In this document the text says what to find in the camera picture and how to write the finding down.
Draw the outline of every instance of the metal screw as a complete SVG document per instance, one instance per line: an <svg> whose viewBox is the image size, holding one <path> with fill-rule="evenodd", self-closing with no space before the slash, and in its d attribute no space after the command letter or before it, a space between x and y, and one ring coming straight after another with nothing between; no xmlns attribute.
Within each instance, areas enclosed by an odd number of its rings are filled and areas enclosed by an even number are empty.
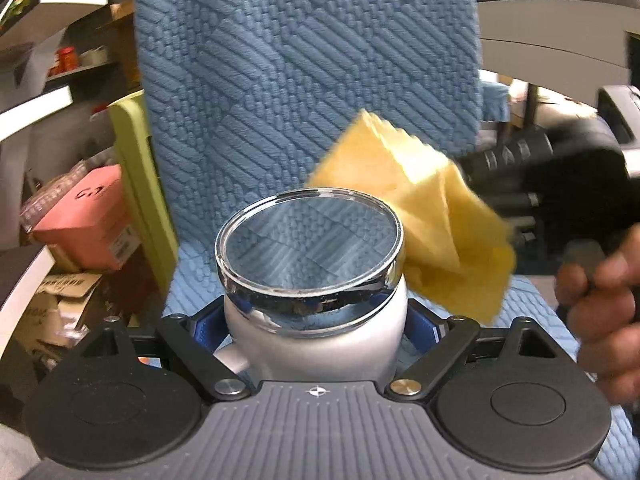
<svg viewBox="0 0 640 480"><path fill-rule="evenodd" d="M213 387L221 395L236 396L244 392L246 385L240 379L221 379Z"/></svg>
<svg viewBox="0 0 640 480"><path fill-rule="evenodd" d="M402 396L413 396L422 390L422 385L413 379L396 379L389 387L393 393Z"/></svg>

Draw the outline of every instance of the red box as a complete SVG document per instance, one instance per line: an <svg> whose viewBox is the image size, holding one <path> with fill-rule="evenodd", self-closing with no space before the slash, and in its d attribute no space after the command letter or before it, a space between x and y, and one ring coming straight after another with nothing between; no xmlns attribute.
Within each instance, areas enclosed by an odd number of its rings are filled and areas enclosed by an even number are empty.
<svg viewBox="0 0 640 480"><path fill-rule="evenodd" d="M33 235L58 245L83 269L121 269L140 240L131 226L120 166L89 173L38 222Z"/></svg>

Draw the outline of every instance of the human hand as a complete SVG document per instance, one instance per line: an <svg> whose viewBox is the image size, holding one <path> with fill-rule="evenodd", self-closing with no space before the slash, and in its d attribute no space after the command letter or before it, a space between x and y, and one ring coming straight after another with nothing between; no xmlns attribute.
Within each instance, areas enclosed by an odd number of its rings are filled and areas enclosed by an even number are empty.
<svg viewBox="0 0 640 480"><path fill-rule="evenodd" d="M571 306L567 326L580 340L578 364L598 376L596 384L611 404L640 398L640 323L631 287L640 285L640 224L593 275L594 289L581 267L567 264L556 279L556 298Z"/></svg>

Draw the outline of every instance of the yellow cleaning cloth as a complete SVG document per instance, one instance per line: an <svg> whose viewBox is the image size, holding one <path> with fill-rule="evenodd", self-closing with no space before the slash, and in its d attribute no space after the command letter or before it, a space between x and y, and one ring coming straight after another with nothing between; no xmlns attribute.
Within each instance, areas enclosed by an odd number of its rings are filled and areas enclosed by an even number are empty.
<svg viewBox="0 0 640 480"><path fill-rule="evenodd" d="M389 204L404 226L404 275L416 293L483 323L500 310L515 263L511 229L443 153L363 110L308 185Z"/></svg>

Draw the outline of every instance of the white ceramic body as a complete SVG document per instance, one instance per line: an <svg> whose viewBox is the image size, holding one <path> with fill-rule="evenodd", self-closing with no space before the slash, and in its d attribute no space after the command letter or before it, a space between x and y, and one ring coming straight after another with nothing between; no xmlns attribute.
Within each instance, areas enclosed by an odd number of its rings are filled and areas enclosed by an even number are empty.
<svg viewBox="0 0 640 480"><path fill-rule="evenodd" d="M225 296L225 317L234 342L215 353L235 372L260 381L375 381L384 386L396 372L407 300L404 276L374 316L348 332L293 338L251 323Z"/></svg>

